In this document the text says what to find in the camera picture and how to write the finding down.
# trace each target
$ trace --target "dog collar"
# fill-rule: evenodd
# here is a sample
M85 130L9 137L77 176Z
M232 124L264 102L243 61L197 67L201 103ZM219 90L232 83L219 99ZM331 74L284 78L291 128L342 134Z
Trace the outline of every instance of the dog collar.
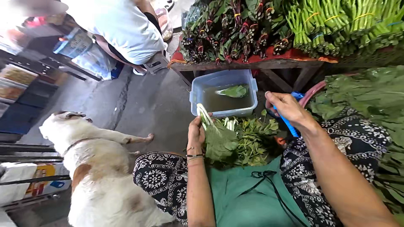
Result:
M79 139L79 140L77 140L77 141L74 142L72 145L70 145L70 146L65 150L65 152L63 152L62 157L65 156L65 155L69 152L69 150L70 150L71 148L73 148L74 146L76 146L77 144L79 144L79 143L81 143L81 142L84 142L84 141L87 141L87 140L93 140L93 139L99 139L99 138L84 138L84 139Z

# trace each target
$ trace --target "right hand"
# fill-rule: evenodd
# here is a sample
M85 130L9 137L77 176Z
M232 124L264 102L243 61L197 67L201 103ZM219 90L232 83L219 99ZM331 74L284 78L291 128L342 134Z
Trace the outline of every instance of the right hand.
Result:
M281 114L297 129L301 130L302 127L309 128L313 124L317 124L312 116L300 106L291 94L267 91L265 97L267 99L265 107L271 109L275 114Z

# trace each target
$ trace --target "green apron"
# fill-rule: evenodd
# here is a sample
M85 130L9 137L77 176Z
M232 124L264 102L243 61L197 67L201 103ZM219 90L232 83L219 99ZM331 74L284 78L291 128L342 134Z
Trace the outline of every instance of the green apron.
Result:
M303 226L287 208L281 206L274 187L263 177L264 171L271 173L267 176L291 212L306 226L310 226L283 184L279 169L280 159L281 156L266 166L247 166L244 169L237 167L225 171L207 169L217 227Z

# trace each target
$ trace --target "dog's leg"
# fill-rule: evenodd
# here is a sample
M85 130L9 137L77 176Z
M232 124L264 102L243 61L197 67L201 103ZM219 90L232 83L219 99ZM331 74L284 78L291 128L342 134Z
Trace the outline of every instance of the dog's leg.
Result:
M100 128L95 133L95 137L112 140L112 141L115 141L115 142L118 142L121 144L127 144L127 143L149 142L149 141L153 140L154 135L149 134L148 137L142 138L142 137L126 135L126 134L123 134L123 133L120 133L117 131Z

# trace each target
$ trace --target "hand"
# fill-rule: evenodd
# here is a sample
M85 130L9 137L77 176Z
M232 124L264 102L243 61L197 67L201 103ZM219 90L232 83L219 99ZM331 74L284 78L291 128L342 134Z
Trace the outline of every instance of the hand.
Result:
M188 128L188 147L194 147L195 149L201 149L202 144L205 142L205 130L201 125L201 117L196 117L189 124Z
M267 98L265 107L271 109L277 116L281 114L297 129L301 130L317 125L317 122L292 95L267 91L265 97Z

